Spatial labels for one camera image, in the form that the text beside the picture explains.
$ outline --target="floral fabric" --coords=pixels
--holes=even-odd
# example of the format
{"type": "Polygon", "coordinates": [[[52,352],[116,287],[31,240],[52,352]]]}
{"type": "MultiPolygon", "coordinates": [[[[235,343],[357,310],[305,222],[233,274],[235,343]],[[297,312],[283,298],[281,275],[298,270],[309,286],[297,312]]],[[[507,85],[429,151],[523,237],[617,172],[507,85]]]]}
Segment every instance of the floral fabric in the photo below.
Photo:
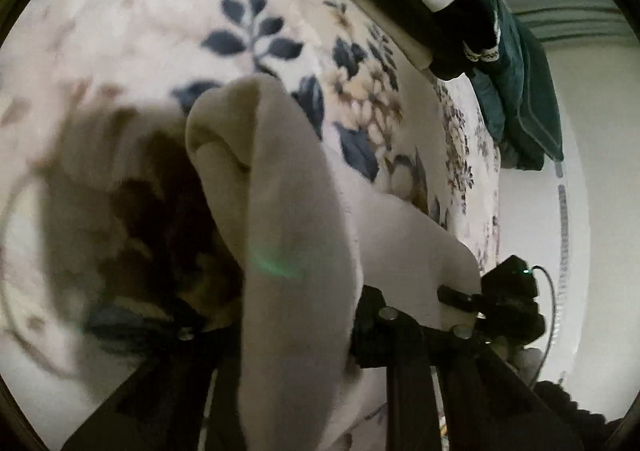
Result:
{"type": "MultiPolygon", "coordinates": [[[[482,272],[496,264],[498,152],[470,82],[418,72],[349,0],[33,0],[0,50],[0,70],[3,209],[20,179],[56,155],[70,114],[132,108],[157,112],[160,122],[147,129],[179,131],[204,91],[261,72],[282,81],[319,141],[375,189],[454,234],[482,272]]],[[[100,135],[90,144],[88,152],[100,151],[100,135]]],[[[70,176],[86,196],[106,190],[92,181],[92,164],[70,176]]],[[[53,369],[80,378],[74,345],[81,343],[61,327],[58,285],[47,281],[43,263],[45,196],[33,187],[3,240],[4,321],[53,369]]],[[[98,247],[111,243],[104,204],[85,202],[92,214],[78,214],[79,227],[58,247],[68,256],[65,272],[81,283],[95,274],[98,247]]],[[[68,304],[82,308],[84,299],[68,304]]]]}

